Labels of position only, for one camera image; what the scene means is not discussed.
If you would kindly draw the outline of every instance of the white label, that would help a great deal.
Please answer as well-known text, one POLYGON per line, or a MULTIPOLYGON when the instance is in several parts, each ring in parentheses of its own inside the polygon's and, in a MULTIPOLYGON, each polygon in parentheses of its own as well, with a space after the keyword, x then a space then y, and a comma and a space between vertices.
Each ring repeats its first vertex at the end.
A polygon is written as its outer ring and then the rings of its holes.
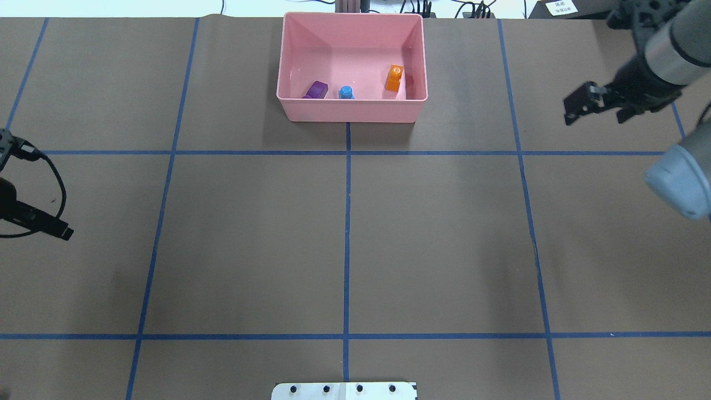
POLYGON ((552 16, 577 13, 573 0, 551 1, 546 3, 545 6, 548 7, 548 11, 552 16))

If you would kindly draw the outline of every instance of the orange block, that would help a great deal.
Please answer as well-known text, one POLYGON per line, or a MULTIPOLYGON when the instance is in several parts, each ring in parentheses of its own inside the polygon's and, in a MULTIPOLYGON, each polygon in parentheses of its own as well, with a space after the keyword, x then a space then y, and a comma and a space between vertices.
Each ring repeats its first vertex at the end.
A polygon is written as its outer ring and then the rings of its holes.
POLYGON ((385 89, 397 92, 400 90, 400 79, 402 72, 405 69, 401 65, 391 65, 390 72, 387 73, 387 81, 385 81, 385 89))

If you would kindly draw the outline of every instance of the blue grid line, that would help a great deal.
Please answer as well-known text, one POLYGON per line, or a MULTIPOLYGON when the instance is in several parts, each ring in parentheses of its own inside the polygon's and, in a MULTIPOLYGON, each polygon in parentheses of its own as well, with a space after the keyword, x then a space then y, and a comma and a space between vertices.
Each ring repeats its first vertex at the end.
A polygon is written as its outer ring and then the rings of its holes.
POLYGON ((346 229, 343 235, 343 381, 350 379, 351 331, 351 123, 346 123, 346 229))
POLYGON ((342 340, 340 333, 283 334, 144 334, 143 340, 342 340))
POLYGON ((679 127, 679 133, 682 139, 686 139, 686 131, 684 130, 684 124, 681 123, 681 117, 679 117, 679 110, 676 109, 676 103, 671 102, 671 110, 674 112, 674 119, 676 120, 676 126, 679 127))
POLYGON ((525 156, 661 156, 664 152, 644 152, 644 151, 587 151, 587 150, 521 150, 525 156))
POLYGON ((707 331, 686 331, 686 332, 558 332, 552 333, 554 339, 590 339, 604 338, 614 339, 615 337, 711 337, 711 332, 707 331))
POLYGON ((32 56, 30 57, 30 62, 27 64, 27 69, 25 69, 25 75, 22 77, 22 82, 20 82, 20 88, 17 90, 17 96, 15 97, 15 102, 12 104, 12 109, 10 110, 10 116, 7 117, 7 125, 5 128, 10 130, 12 125, 12 120, 15 119, 15 112, 17 107, 20 105, 20 98, 22 98, 22 92, 25 91, 25 84, 27 79, 30 77, 30 72, 32 71, 32 66, 35 65, 35 59, 37 58, 37 52, 40 50, 40 45, 42 44, 42 38, 47 31, 47 24, 49 23, 49 18, 45 18, 44 23, 42 23, 42 29, 37 37, 37 43, 35 43, 35 48, 32 50, 32 56))
POLYGON ((545 333, 351 333, 351 340, 545 339, 545 333))
MULTIPOLYGON (((141 340, 182 341, 273 341, 343 340, 341 333, 284 334, 143 334, 141 340)), ((521 332, 521 333, 349 333, 348 340, 511 340, 511 339, 616 339, 635 337, 711 337, 711 331, 620 331, 620 332, 521 332)), ((0 340, 136 340, 136 334, 96 333, 0 333, 0 340)))
POLYGON ((558 372, 555 366, 555 353, 553 352, 553 339, 550 336, 550 321, 548 320, 548 309, 545 301, 545 289, 543 287, 543 274, 540 269, 540 257, 538 255, 538 243, 535 237, 535 227, 533 225, 533 213, 531 211, 530 197, 528 195, 528 183, 526 182, 525 166, 523 163, 523 151, 521 139, 518 131, 518 120, 516 119, 516 106, 513 102, 513 88, 511 86, 511 76, 508 69, 508 58, 506 56, 506 41, 503 37, 503 25, 501 20, 498 23, 498 37, 501 42, 501 57, 503 58, 504 75, 506 76, 506 88, 508 90, 508 104, 511 111, 511 121, 513 123, 513 135, 516 140, 516 151, 518 152, 518 167, 521 174, 521 185, 523 187, 523 200, 526 205, 526 216, 528 217, 528 231, 533 242, 533 253, 535 256, 536 273, 538 274, 538 295, 540 297, 540 309, 543 315, 543 327, 545 328, 546 345, 548 347, 548 362, 550 364, 550 376, 553 383, 553 394, 555 400, 560 400, 560 388, 558 386, 558 372))
POLYGON ((179 155, 272 155, 272 156, 344 156, 346 152, 314 150, 178 150, 179 155))
POLYGON ((42 153, 50 156, 167 156, 171 150, 43 150, 42 153))
POLYGON ((354 156, 515 156, 508 150, 481 151, 395 151, 395 150, 360 150, 351 152, 354 156))
MULTIPOLYGON (((48 155, 170 155, 171 150, 43 150, 48 155)), ((525 156, 660 156, 659 151, 606 151, 606 150, 523 150, 525 156)), ((310 150, 176 150, 176 155, 294 155, 294 156, 344 156, 344 151, 310 150)), ((352 151, 352 156, 516 156, 517 151, 352 151)))
POLYGON ((173 146, 171 148, 171 158, 168 161, 168 171, 166 173, 166 183, 163 188, 163 198, 161 200, 161 210, 158 215, 158 226, 156 227, 156 236, 153 241, 153 252, 151 254, 151 265, 148 269, 148 278, 146 279, 146 290, 143 296, 143 305, 141 306, 141 317, 139 318, 138 324, 138 337, 136 338, 136 346, 134 348, 133 361, 131 362, 131 374, 129 375, 129 382, 126 388, 126 400, 131 400, 133 394, 133 386, 136 380, 136 370, 138 368, 138 359, 141 354, 141 341, 143 336, 144 326, 146 324, 146 313, 148 312, 148 301, 151 296, 151 286, 153 285, 153 274, 156 269, 156 257, 158 255, 158 243, 161 238, 161 231, 163 229, 163 218, 166 211, 166 200, 168 199, 168 190, 171 185, 171 176, 173 174, 173 165, 176 158, 176 150, 178 149, 178 137, 180 136, 180 126, 183 121, 183 110, 185 108, 185 99, 188 94, 188 82, 190 80, 190 70, 193 65, 193 54, 195 53, 195 42, 198 37, 198 27, 200 26, 200 19, 195 19, 195 26, 193 27, 193 39, 190 44, 190 53, 188 54, 188 65, 185 69, 185 79, 183 80, 183 93, 181 94, 180 106, 178 107, 178 119, 176 121, 176 129, 173 134, 173 146))
POLYGON ((0 340, 135 340, 137 337, 95 333, 0 333, 0 340))

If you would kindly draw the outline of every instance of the pink bin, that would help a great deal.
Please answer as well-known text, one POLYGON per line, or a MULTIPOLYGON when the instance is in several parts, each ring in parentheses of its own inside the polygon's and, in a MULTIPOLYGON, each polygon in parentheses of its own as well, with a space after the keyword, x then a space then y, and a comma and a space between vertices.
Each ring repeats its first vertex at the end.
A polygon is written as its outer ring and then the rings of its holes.
POLYGON ((287 13, 277 97, 291 121, 414 122, 427 100, 422 17, 416 14, 287 13), (385 89, 392 64, 400 90, 385 89), (324 99, 303 99, 314 81, 324 99), (349 85, 355 100, 338 98, 349 85))

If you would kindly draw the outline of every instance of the metal plate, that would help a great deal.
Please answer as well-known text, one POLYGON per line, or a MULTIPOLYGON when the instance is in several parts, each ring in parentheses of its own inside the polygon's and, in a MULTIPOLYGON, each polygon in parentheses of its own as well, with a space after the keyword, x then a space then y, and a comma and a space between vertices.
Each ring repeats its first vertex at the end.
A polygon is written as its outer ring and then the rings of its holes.
POLYGON ((272 400, 417 400, 414 382, 278 384, 272 400))

